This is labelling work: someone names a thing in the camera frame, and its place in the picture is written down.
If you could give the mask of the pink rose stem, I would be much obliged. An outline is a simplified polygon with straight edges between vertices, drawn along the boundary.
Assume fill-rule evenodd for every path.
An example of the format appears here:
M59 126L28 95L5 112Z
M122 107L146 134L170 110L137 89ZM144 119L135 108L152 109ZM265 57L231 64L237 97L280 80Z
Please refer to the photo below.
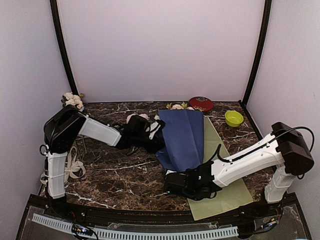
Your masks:
M127 118L126 118L126 123L127 123L127 124L129 123L130 119L131 119L133 116L140 116L140 117L142 117L142 118L145 118L146 120L149 120L149 119L150 119L150 117L149 117L147 114L145 114L145 113L142 113L142 114L132 113L132 114L130 114L129 116L127 116Z

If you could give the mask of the light blue wrapping paper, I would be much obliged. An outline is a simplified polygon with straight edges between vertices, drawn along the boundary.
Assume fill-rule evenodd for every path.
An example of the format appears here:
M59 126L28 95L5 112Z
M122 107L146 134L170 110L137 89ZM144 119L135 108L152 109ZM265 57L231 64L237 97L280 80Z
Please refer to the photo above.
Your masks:
M204 160L204 114L197 110L159 110L165 122L162 136L165 147L156 157L166 170L184 172Z

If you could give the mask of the cream rose stem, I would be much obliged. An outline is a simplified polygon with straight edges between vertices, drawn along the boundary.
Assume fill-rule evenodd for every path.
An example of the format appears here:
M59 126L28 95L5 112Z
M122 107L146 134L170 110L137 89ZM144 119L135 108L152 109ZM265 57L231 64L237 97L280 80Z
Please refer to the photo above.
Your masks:
M166 105L168 110L191 110L194 111L195 109L189 106L187 103L183 102L181 104L173 104L172 102Z

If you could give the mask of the cream ribbon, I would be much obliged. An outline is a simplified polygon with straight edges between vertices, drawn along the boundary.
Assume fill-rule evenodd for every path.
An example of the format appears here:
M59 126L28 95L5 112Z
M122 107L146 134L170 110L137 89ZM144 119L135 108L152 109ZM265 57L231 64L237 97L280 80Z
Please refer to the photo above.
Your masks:
M40 182L42 185L46 186L49 178L49 149L47 145L42 144L39 147L39 153L45 156L44 161L44 172L40 176ZM64 187L66 188L69 178L80 179L86 174L86 168L82 161L77 160L78 148L72 146L67 154L65 168L64 168Z

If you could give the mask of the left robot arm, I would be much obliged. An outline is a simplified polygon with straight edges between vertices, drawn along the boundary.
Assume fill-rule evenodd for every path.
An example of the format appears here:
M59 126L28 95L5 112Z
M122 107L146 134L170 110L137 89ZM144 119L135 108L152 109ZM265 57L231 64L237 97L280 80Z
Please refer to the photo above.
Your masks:
M47 192L55 199L51 203L51 210L60 218L67 218L71 213L70 206L60 198L65 196L65 162L78 136L89 137L119 150L136 147L154 154L165 146L159 136L165 125L160 119L150 123L140 115L133 115L128 123L114 127L84 114L72 105L61 109L43 127Z

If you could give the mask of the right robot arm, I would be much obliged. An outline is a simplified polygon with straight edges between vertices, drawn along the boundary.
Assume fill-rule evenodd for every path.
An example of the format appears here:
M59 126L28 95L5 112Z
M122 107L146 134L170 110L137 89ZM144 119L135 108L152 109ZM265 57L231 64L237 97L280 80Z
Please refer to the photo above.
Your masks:
M289 127L277 122L272 132L256 144L228 157L220 155L219 144L205 163L193 169L168 170L164 177L164 192L194 201L212 199L231 183L275 166L270 183L264 189L264 199L255 205L255 213L266 217L280 202L293 181L301 179L315 164L301 126Z

